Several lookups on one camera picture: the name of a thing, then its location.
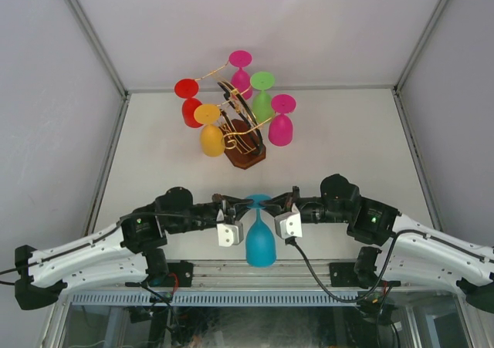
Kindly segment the blue plastic wine glass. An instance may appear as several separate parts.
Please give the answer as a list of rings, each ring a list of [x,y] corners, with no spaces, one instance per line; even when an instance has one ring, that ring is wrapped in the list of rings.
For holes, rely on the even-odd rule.
[[[249,205],[255,209],[255,220],[245,238],[245,258],[250,266],[257,268],[270,267],[276,261],[276,240],[269,226],[262,220],[262,201],[269,200],[264,194],[248,196],[252,200]]]

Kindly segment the orange plastic wine glass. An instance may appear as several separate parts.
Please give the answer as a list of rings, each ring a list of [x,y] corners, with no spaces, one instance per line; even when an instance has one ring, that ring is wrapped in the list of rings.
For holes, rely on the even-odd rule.
[[[215,124],[220,116],[220,109],[214,104],[202,104],[194,112],[196,121],[203,125],[200,143],[208,157],[218,157],[225,151],[222,130]]]

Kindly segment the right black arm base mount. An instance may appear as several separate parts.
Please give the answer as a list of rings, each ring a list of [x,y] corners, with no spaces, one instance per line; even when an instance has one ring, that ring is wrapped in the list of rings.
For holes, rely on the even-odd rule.
[[[332,262],[329,264],[330,281],[334,287],[370,289],[379,276],[375,265],[358,262]]]

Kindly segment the gold wire wine glass rack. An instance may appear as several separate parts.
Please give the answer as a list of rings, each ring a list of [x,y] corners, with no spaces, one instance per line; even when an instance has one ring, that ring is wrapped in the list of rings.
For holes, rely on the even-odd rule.
[[[266,158],[266,146],[262,127],[267,120],[258,123],[252,108],[241,93],[231,84],[237,69],[227,62],[196,81],[212,78],[222,91],[224,100],[216,105],[221,116],[215,123],[223,133],[224,155],[234,167],[246,170]]]

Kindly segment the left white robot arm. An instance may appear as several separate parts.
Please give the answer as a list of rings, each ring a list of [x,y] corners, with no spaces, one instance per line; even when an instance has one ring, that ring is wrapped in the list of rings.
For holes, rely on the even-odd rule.
[[[242,240],[240,222],[251,199],[213,194],[211,202],[195,204],[182,187],[165,194],[104,229],[55,248],[23,245],[15,250],[15,299],[23,310],[50,306],[76,290],[113,284],[160,286],[169,276],[164,254],[167,236],[213,228],[231,235],[224,247]]]

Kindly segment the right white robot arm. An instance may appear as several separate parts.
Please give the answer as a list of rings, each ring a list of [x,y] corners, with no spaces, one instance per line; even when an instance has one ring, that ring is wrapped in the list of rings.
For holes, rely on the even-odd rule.
[[[491,247],[429,228],[390,205],[366,198],[340,174],[322,180],[318,197],[303,198],[293,187],[261,206],[273,216],[276,233],[287,244],[301,237],[304,224],[347,226],[347,235],[362,248],[345,271],[330,264],[336,287],[428,286],[463,296],[484,312],[493,311]]]

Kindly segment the pink wine glass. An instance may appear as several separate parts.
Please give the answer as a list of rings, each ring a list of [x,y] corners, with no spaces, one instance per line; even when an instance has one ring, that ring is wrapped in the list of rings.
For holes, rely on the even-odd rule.
[[[231,84],[245,100],[250,99],[253,94],[251,76],[246,72],[245,67],[252,62],[252,55],[245,50],[236,50],[229,55],[228,62],[237,69],[231,78]]]
[[[289,114],[296,109],[296,100],[289,94],[279,94],[272,98],[271,107],[276,115],[270,122],[268,138],[277,147],[284,147],[293,140],[293,122]]]

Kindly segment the green plastic wine glass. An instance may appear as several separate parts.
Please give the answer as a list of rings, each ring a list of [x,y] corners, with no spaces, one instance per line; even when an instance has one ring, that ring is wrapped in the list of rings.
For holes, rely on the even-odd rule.
[[[271,105],[272,97],[268,93],[268,90],[274,86],[275,81],[274,75],[266,71],[260,71],[251,76],[251,86],[258,91],[252,101],[252,112],[258,123],[270,120],[275,115]]]

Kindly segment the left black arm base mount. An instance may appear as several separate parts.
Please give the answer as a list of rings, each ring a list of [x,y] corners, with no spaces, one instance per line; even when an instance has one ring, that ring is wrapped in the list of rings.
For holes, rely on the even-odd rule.
[[[194,264],[181,260],[167,264],[169,273],[150,280],[147,286],[157,287],[183,287],[190,288],[194,276]]]

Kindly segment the red plastic wine glass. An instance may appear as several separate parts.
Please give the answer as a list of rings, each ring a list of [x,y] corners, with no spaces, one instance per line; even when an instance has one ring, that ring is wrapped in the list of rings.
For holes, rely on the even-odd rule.
[[[198,91],[199,85],[194,79],[181,79],[174,86],[175,94],[184,100],[181,107],[184,123],[191,128],[202,126],[194,116],[195,110],[202,105],[202,102],[196,98]]]

